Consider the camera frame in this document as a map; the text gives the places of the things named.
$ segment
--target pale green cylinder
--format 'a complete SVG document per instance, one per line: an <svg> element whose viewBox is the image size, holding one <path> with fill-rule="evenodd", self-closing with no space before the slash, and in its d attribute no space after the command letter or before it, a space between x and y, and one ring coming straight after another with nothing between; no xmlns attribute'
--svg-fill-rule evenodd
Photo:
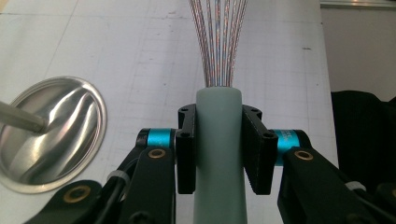
<svg viewBox="0 0 396 224"><path fill-rule="evenodd" d="M197 92L194 224L248 223L241 151L242 95L230 87Z"/></svg>

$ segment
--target white wall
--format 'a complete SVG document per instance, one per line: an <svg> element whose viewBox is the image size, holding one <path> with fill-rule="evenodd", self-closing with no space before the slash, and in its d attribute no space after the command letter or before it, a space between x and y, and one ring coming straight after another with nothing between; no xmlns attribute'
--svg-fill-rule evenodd
<svg viewBox="0 0 396 224"><path fill-rule="evenodd" d="M321 10L332 91L396 96L396 11Z"/></svg>

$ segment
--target white table surface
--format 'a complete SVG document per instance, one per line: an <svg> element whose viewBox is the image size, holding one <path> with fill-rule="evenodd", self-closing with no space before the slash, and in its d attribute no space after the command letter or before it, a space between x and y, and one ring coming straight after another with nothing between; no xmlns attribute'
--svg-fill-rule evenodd
<svg viewBox="0 0 396 224"><path fill-rule="evenodd" d="M0 101L49 77L90 81L107 112L104 142L77 179L104 184L142 128L176 128L204 75L189 1L0 0ZM337 163L319 1L249 0L234 87L269 129L301 129ZM249 223L282 223L273 193L247 185ZM0 185L0 223L22 223L56 190L19 194ZM177 223L191 223L193 196L177 195Z"/></svg>

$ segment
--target metal bowl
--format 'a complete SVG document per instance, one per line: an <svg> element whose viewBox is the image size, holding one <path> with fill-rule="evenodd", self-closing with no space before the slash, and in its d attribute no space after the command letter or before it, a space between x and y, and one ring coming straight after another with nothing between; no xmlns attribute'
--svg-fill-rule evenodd
<svg viewBox="0 0 396 224"><path fill-rule="evenodd" d="M88 165L104 138L105 104L80 78L44 80L11 105L48 122L40 133L0 126L0 181L17 192L60 187Z"/></svg>

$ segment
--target gray cylindrical rod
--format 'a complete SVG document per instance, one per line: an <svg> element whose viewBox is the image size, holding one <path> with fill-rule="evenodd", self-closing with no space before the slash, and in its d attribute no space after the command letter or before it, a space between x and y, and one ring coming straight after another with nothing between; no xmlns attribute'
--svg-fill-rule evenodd
<svg viewBox="0 0 396 224"><path fill-rule="evenodd" d="M46 124L39 116L3 102L0 102L0 122L35 133L42 131Z"/></svg>

